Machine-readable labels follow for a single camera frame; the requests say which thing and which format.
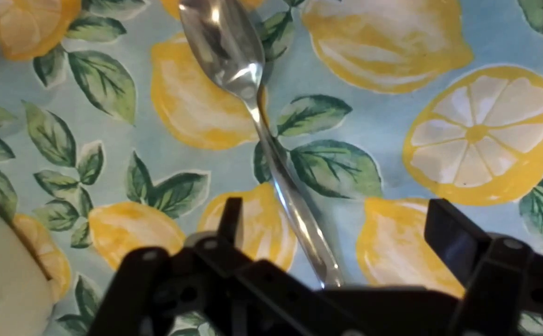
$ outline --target printed lemon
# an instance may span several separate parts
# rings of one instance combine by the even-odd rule
[[[428,200],[365,200],[356,258],[372,285],[423,285],[454,296],[464,288],[423,238]]]
[[[260,6],[265,0],[240,0],[240,3],[243,4],[243,6],[247,10],[252,10]],[[163,0],[161,3],[163,4],[163,8],[169,13],[171,16],[173,16],[176,20],[180,19],[180,11],[178,9],[178,4],[180,0]]]
[[[64,37],[81,0],[0,0],[0,46],[10,60],[43,56]]]
[[[184,233],[165,213],[135,202],[94,208],[88,215],[92,243],[114,270],[130,251],[159,246],[174,254],[182,249]]]
[[[406,93],[472,61],[458,0],[309,0],[313,48],[344,81]]]
[[[253,260],[267,259],[287,271],[296,253],[296,236],[269,183],[214,198],[203,212],[198,231],[217,230],[229,197],[243,198],[243,227],[239,228],[237,246]]]
[[[154,45],[151,58],[151,99],[176,139],[214,150],[258,140],[243,103],[207,78],[183,34]]]
[[[33,217],[17,213],[13,219],[13,228],[24,246],[37,259],[49,279],[54,302],[58,302],[70,287],[71,271],[66,255],[53,242],[43,224]]]
[[[527,194],[543,177],[543,78],[497,66],[458,80],[413,122],[403,160],[451,202],[489,206]]]

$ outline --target spoon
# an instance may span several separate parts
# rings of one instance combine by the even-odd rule
[[[253,117],[280,203],[322,287],[341,286],[344,280],[336,259],[259,110],[265,54],[246,10],[238,0],[181,0],[179,7],[184,34],[207,77],[243,100]]]

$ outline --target spoon handle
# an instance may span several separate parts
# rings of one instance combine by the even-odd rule
[[[269,128],[263,121],[256,101],[244,100],[248,112],[253,117],[254,125],[261,140],[261,148],[271,171],[274,187],[280,203],[288,215],[296,238],[301,243],[309,262],[322,287],[329,285],[339,287],[344,283],[342,272],[336,258],[329,249],[315,217],[313,216],[303,195],[298,191],[296,183],[290,176],[286,164],[280,157]]]

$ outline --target white object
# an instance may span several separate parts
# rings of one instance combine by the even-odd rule
[[[0,336],[40,336],[52,307],[43,272],[0,217]]]

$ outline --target lemon print tablecloth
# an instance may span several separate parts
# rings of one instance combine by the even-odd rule
[[[543,0],[245,0],[260,102],[352,284],[464,291],[423,242],[444,197],[543,253]],[[177,0],[0,0],[0,214],[83,336],[113,272],[245,201],[241,248],[316,287],[242,104]],[[521,330],[543,335],[538,316]],[[175,332],[215,334],[199,315]]]

